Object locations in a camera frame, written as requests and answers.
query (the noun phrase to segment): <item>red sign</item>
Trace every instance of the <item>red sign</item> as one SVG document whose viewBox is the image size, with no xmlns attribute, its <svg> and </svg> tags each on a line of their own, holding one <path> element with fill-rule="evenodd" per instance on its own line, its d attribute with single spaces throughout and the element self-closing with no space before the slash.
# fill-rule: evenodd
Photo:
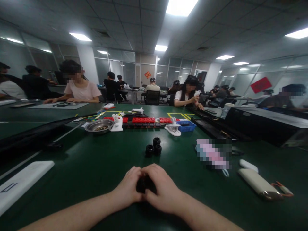
<svg viewBox="0 0 308 231">
<path fill-rule="evenodd" d="M 252 85 L 250 85 L 253 92 L 255 94 L 270 88 L 272 86 L 272 84 L 270 83 L 269 79 L 267 77 L 264 77 L 262 79 L 260 79 L 259 81 L 256 81 L 255 83 L 253 83 Z"/>
<path fill-rule="evenodd" d="M 150 73 L 150 72 L 146 72 L 144 75 L 145 75 L 145 77 L 147 77 L 147 79 L 148 79 L 149 77 L 151 77 L 151 73 Z"/>
</svg>

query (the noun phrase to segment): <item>red paper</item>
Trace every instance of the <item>red paper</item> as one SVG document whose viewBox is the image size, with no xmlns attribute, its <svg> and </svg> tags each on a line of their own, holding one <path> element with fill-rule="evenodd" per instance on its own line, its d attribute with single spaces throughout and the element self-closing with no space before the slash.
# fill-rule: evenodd
<svg viewBox="0 0 308 231">
<path fill-rule="evenodd" d="M 272 84 L 270 83 L 269 79 L 267 77 L 264 77 L 262 79 L 260 79 L 259 81 L 256 81 L 255 83 L 253 83 L 252 85 L 250 85 L 253 92 L 259 93 L 267 88 L 270 88 L 272 86 Z"/>
</svg>

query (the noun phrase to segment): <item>ceiling light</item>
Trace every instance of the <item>ceiling light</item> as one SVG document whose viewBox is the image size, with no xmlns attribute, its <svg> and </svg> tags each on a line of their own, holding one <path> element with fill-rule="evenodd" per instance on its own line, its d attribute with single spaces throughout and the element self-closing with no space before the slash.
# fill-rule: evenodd
<svg viewBox="0 0 308 231">
<path fill-rule="evenodd" d="M 102 53 L 102 54 L 104 54 L 104 55 L 110 55 L 110 54 L 108 54 L 108 52 L 107 51 L 99 51 L 99 50 L 97 50 L 99 53 Z"/>
<path fill-rule="evenodd" d="M 286 69 L 289 69 L 289 68 L 300 68 L 300 67 L 303 67 L 302 65 L 294 65 L 294 66 L 288 66 L 288 67 L 281 67 L 281 68 L 286 68 Z"/>
<path fill-rule="evenodd" d="M 81 41 L 88 41 L 88 42 L 92 42 L 91 39 L 89 39 L 87 36 L 85 36 L 84 34 L 76 34 L 76 33 L 70 33 L 70 35 L 78 38 Z"/>
<path fill-rule="evenodd" d="M 258 66 L 261 66 L 261 64 L 251 64 L 251 65 L 248 65 L 249 67 L 258 67 Z"/>
<path fill-rule="evenodd" d="M 156 45 L 155 50 L 156 51 L 163 51 L 165 52 L 168 49 L 167 46 L 162 46 L 162 45 Z"/>
<path fill-rule="evenodd" d="M 226 59 L 230 59 L 230 58 L 233 58 L 234 56 L 229 56 L 229 55 L 223 55 L 221 57 L 218 57 L 216 59 L 222 59 L 222 60 L 226 60 Z"/>
<path fill-rule="evenodd" d="M 287 37 L 295 38 L 295 39 L 302 39 L 304 37 L 308 37 L 308 28 L 293 32 L 291 34 L 285 35 Z"/>
<path fill-rule="evenodd" d="M 197 2 L 198 0 L 169 0 L 166 13 L 187 17 Z"/>
<path fill-rule="evenodd" d="M 12 41 L 12 42 L 17 42 L 17 43 L 22 43 L 23 44 L 23 42 L 15 40 L 15 39 L 12 39 L 12 38 L 6 38 L 6 39 L 9 40 L 9 41 Z"/>
<path fill-rule="evenodd" d="M 246 62 L 238 62 L 238 63 L 233 63 L 233 65 L 238 65 L 238 66 L 240 66 L 240 65 L 244 65 L 244 64 L 249 64 L 249 63 L 246 63 Z"/>
</svg>

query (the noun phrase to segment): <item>metal bowl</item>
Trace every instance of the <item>metal bowl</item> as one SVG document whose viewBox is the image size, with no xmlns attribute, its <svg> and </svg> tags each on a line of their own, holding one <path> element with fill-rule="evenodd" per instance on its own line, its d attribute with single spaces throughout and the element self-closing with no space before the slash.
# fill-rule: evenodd
<svg viewBox="0 0 308 231">
<path fill-rule="evenodd" d="M 112 120 L 103 119 L 103 120 L 98 120 L 98 121 L 95 121 L 95 122 L 88 124 L 84 129 L 87 132 L 91 132 L 95 135 L 101 135 L 101 134 L 105 134 L 105 133 L 109 132 L 111 130 L 113 124 L 114 124 L 114 122 Z M 96 129 L 98 129 L 102 126 L 108 126 L 108 128 L 96 131 Z"/>
</svg>

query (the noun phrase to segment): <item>air vent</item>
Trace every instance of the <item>air vent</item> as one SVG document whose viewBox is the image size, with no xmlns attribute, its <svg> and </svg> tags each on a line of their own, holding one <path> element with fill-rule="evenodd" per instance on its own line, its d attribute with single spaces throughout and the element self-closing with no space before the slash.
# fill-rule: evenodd
<svg viewBox="0 0 308 231">
<path fill-rule="evenodd" d="M 199 47 L 197 50 L 198 51 L 205 51 L 205 50 L 207 50 L 208 49 L 208 47 Z"/>
</svg>

